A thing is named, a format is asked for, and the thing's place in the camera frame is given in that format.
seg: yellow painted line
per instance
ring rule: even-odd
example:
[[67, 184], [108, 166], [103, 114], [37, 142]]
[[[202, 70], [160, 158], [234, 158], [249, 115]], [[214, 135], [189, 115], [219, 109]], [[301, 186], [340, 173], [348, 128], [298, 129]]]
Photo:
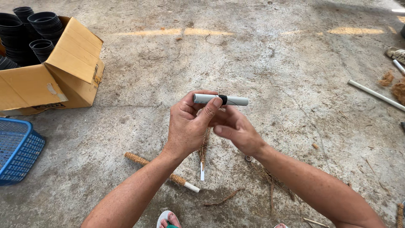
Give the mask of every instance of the yellow painted line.
[[181, 35], [181, 28], [159, 29], [159, 30], [145, 30], [128, 33], [118, 33], [118, 35], [135, 35], [135, 36], [156, 36], [156, 35]]
[[295, 30], [295, 31], [289, 31], [289, 32], [281, 32], [281, 35], [291, 35], [291, 34], [296, 34], [296, 33], [301, 33], [303, 32], [302, 30]]
[[398, 20], [402, 23], [405, 23], [405, 17], [404, 16], [397, 16]]
[[231, 32], [211, 31], [199, 28], [186, 28], [185, 35], [233, 35]]
[[355, 35], [355, 34], [383, 34], [381, 29], [373, 28], [353, 28], [353, 27], [339, 27], [328, 30], [329, 33], [342, 34], [342, 35]]
[[392, 33], [396, 34], [396, 31], [395, 31], [395, 29], [393, 27], [388, 26], [388, 28], [391, 30]]

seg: box flap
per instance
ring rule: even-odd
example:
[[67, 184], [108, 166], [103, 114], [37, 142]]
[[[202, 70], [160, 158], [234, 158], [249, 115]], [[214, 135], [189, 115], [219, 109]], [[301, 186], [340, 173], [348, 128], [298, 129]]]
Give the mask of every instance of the box flap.
[[102, 44], [100, 38], [71, 17], [46, 63], [91, 83]]
[[67, 101], [44, 65], [0, 71], [0, 110]]

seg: concrete floor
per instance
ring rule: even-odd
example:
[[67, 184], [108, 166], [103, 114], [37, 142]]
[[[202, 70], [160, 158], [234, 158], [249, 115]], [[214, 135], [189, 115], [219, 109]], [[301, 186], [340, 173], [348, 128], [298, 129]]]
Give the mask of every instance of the concrete floor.
[[[27, 5], [77, 18], [104, 40], [100, 56], [106, 65], [93, 107], [17, 117], [31, 121], [47, 145], [21, 183], [0, 188], [1, 227], [79, 226], [104, 195], [141, 167], [123, 153], [157, 156], [166, 142], [169, 107], [201, 88], [249, 97], [240, 110], [270, 145], [351, 182], [394, 226], [396, 203], [405, 200], [399, 126], [405, 113], [346, 82], [353, 79], [393, 99], [376, 81], [388, 69], [401, 78], [384, 55], [386, 48], [405, 44], [397, 34], [401, 17], [391, 12], [400, 8], [396, 2], [0, 2], [5, 12]], [[227, 140], [211, 136], [206, 181], [199, 181], [198, 170], [193, 153], [175, 173], [200, 187], [199, 194], [167, 181], [135, 227], [153, 227], [167, 209], [183, 227], [259, 228], [282, 221], [308, 228], [302, 217], [332, 226], [279, 188], [271, 213], [269, 186]], [[246, 189], [217, 208], [202, 205], [239, 187]]]

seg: pvc pipe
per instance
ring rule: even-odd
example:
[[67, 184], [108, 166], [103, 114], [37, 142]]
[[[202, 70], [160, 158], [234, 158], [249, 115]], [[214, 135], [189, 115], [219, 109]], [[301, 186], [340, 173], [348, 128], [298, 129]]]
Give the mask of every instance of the pvc pipe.
[[247, 97], [231, 97], [224, 95], [212, 95], [212, 94], [199, 94], [195, 93], [193, 97], [194, 103], [206, 104], [214, 97], [226, 97], [226, 103], [222, 105], [237, 105], [237, 106], [247, 106], [249, 104], [249, 99]]
[[351, 85], [353, 85], [353, 86], [355, 86], [355, 87], [357, 87], [357, 88], [359, 88], [361, 90], [364, 90], [364, 91], [368, 92], [369, 94], [374, 95], [374, 96], [380, 98], [381, 100], [383, 100], [383, 101], [385, 101], [387, 103], [390, 103], [393, 106], [395, 106], [395, 107], [397, 107], [400, 110], [405, 112], [405, 106], [403, 106], [403, 105], [401, 105], [401, 104], [399, 104], [399, 103], [397, 103], [397, 102], [395, 102], [395, 101], [393, 101], [393, 100], [391, 100], [391, 99], [389, 99], [387, 97], [384, 97], [383, 95], [381, 95], [381, 94], [379, 94], [379, 93], [377, 93], [377, 92], [375, 92], [375, 91], [373, 91], [373, 90], [371, 90], [371, 89], [369, 89], [369, 88], [367, 88], [365, 86], [362, 86], [362, 85], [360, 85], [359, 83], [357, 83], [357, 82], [355, 82], [353, 80], [349, 80], [347, 83], [349, 83], [349, 84], [351, 84]]
[[198, 192], [200, 191], [199, 188], [197, 188], [196, 186], [194, 186], [194, 185], [188, 183], [187, 181], [186, 181], [186, 183], [184, 184], [184, 186], [185, 186], [186, 188], [192, 190], [192, 191], [195, 191], [196, 193], [198, 193]]
[[396, 59], [394, 59], [393, 62], [394, 62], [394, 64], [395, 64], [395, 66], [398, 67], [398, 69], [399, 69], [402, 73], [405, 73], [405, 69], [402, 67], [402, 65], [401, 65]]
[[204, 170], [202, 162], [200, 162], [200, 180], [204, 181]]

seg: black thread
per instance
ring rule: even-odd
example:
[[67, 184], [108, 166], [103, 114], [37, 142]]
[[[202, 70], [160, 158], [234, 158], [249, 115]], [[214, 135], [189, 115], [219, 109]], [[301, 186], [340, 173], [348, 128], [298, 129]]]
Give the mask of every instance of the black thread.
[[228, 102], [228, 97], [225, 95], [218, 95], [222, 99], [222, 105], [226, 105]]

